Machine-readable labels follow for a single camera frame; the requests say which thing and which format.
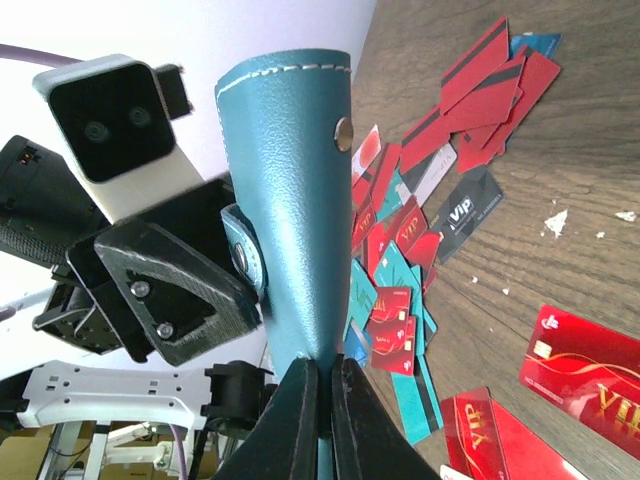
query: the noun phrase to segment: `red card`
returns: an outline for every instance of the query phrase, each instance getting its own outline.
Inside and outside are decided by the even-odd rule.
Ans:
[[[517,480],[584,478],[558,452],[535,436],[495,400],[491,400],[509,475]]]
[[[524,57],[514,58],[489,75],[454,105],[443,121],[450,132],[461,132],[506,122],[524,66]]]
[[[640,341],[545,305],[520,382],[640,460]]]
[[[366,202],[356,214],[351,236],[351,253],[355,252],[376,223],[376,212],[371,201]]]
[[[376,223],[369,235],[364,240],[363,243],[363,263],[364,269],[369,274],[370,278],[373,278],[373,274],[378,268],[378,263],[380,263],[380,258],[382,257],[382,247],[384,247],[385,239],[387,232],[384,228],[384,224],[382,222]]]
[[[378,298],[373,304],[370,318],[374,321],[384,322],[398,318],[402,312],[408,316],[411,304],[411,288],[409,287],[377,287]]]
[[[406,316],[383,323],[370,323],[372,348],[379,353],[390,353],[404,348],[405,342],[416,338],[416,318]]]
[[[438,232],[425,232],[411,246],[405,258],[414,265],[420,265],[426,271],[432,270],[442,236]]]
[[[427,292],[429,291],[429,287],[431,287],[436,278],[438,278],[438,272],[436,272],[435,268],[431,267],[429,269],[429,272],[424,276],[424,279],[422,280],[423,297],[427,294]]]
[[[518,103],[518,100],[520,100],[521,97],[522,97],[522,89],[518,87],[516,88],[516,93],[511,102],[512,110],[513,110],[513,107],[516,105],[516,103]],[[493,136],[493,134],[496,133],[496,130],[498,130],[499,126],[500,126],[499,124],[487,125],[484,127],[467,130],[466,132],[463,133],[461,141],[467,142],[469,144],[468,146],[471,147],[473,150],[480,150],[482,147],[484,147],[487,144],[487,142]]]
[[[470,169],[478,165],[487,165],[518,125],[520,125],[542,94],[560,74],[560,66],[558,64],[530,47],[522,47],[516,58],[521,56],[527,57],[522,76],[520,77],[522,98],[515,104],[513,109],[511,109],[509,119],[505,123],[500,124],[481,150],[472,150],[468,148],[467,142],[460,142],[460,151],[458,152],[459,171],[466,171],[461,170],[463,168]]]
[[[373,165],[370,165],[367,171],[362,174],[360,179],[351,188],[351,199],[358,208],[362,206],[362,204],[369,196],[369,191],[371,190],[371,181],[373,180],[373,176],[375,175],[375,173],[376,168]]]
[[[416,342],[414,339],[405,340],[400,348],[392,351],[382,348],[376,349],[375,346],[373,346],[371,351],[371,366],[392,373],[413,376],[415,350]]]
[[[446,113],[509,59],[507,17],[489,29],[454,63],[440,82],[440,109]]]
[[[402,219],[398,229],[395,232],[389,231],[389,234],[393,234],[393,241],[396,242],[396,245],[406,257],[413,244],[428,228],[427,219],[422,209],[416,204],[407,216]]]
[[[450,138],[451,134],[440,116],[440,107],[436,106],[409,130],[402,140],[400,173],[407,173]]]
[[[412,195],[411,197],[409,197],[409,200],[407,200],[407,203],[405,203],[402,208],[398,210],[398,213],[396,213],[396,216],[393,218],[393,222],[391,222],[391,225],[389,225],[389,228],[386,231],[384,245],[380,247],[382,249],[382,252],[387,249],[387,247],[389,246],[389,242],[394,239],[395,232],[398,231],[404,219],[407,217],[407,215],[409,215],[409,213],[413,211],[414,208],[420,207],[418,207],[416,197]]]
[[[387,190],[389,190],[391,177],[400,159],[400,148],[400,145],[396,143],[387,143],[380,153],[380,164],[378,165],[378,170],[376,170],[375,177],[373,177],[370,190],[373,208],[375,208],[376,212],[382,208],[384,197],[387,195]]]
[[[476,480],[509,480],[486,387],[440,402],[451,467]]]

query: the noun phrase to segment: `camera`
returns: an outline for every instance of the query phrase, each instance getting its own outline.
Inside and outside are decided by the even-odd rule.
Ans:
[[[110,222],[203,183],[176,145],[156,72],[121,54],[37,75],[73,158],[65,162]]]

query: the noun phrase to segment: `black vip card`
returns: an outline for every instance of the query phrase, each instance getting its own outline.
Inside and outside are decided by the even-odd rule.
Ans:
[[[504,199],[487,167],[466,173],[433,217],[431,230],[442,234],[438,258],[444,265]]]

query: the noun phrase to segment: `wood grain surface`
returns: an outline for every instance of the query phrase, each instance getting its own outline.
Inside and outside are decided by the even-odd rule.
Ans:
[[[399,142],[437,103],[441,74],[504,14],[512,34],[563,33],[563,71],[491,164],[506,200],[437,265],[427,362],[441,399],[486,385],[589,479],[640,478],[640,462],[518,383],[545,303],[640,338],[640,219],[615,215],[640,214],[640,2],[378,0],[354,83],[356,142],[374,123]],[[449,172],[428,218],[458,180]],[[565,209],[556,239],[544,221]],[[367,374],[400,427],[389,375]],[[417,449],[436,468],[448,461],[442,431]]]

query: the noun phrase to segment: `teal leather object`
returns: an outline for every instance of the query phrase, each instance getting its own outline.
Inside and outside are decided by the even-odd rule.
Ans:
[[[351,151],[338,150],[334,132],[351,119],[350,58],[319,49],[260,56],[223,76],[215,94],[236,201],[266,269],[261,309],[275,373],[297,357],[317,362],[326,432],[349,296]],[[319,472],[330,469],[330,451],[320,446]]]

